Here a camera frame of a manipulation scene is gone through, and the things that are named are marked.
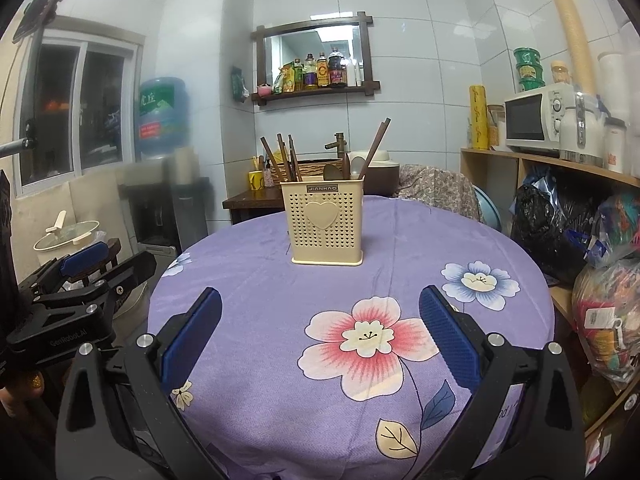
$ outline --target blue gripper pad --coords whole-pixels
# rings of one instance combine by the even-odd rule
[[[471,341],[451,317],[442,300],[430,289],[420,294],[420,318],[433,337],[451,375],[472,394],[480,385],[480,359]]]
[[[160,381],[161,388],[167,395],[187,381],[220,322],[220,293],[214,288],[206,289],[184,316],[188,319],[162,355]]]
[[[90,245],[76,254],[67,256],[60,267],[60,274],[63,278],[77,276],[85,269],[96,266],[109,256],[109,247],[104,242],[97,242]]]

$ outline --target beige plastic basket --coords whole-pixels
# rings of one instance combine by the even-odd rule
[[[295,264],[358,266],[362,263],[361,180],[304,176],[283,182]]]

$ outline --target green label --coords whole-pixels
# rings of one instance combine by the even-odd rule
[[[156,85],[140,91],[140,116],[174,107],[174,86]]]

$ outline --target flower center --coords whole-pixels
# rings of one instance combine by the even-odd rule
[[[394,338],[392,328],[384,328],[377,319],[374,321],[356,321],[353,330],[342,332],[344,341],[340,350],[351,352],[355,350],[360,357],[373,357],[376,350],[383,354],[391,352],[389,341]]]
[[[493,276],[487,276],[484,272],[478,272],[477,274],[465,272],[461,281],[466,287],[478,292],[489,292],[490,290],[494,290],[498,283]]]

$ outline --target small yellow flower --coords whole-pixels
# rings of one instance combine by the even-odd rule
[[[172,395],[175,395],[175,407],[181,411],[184,411],[185,406],[191,405],[193,394],[189,393],[187,390],[191,388],[192,384],[193,383],[191,383],[190,380],[187,380],[187,382],[184,383],[183,387],[176,390],[171,390]]]

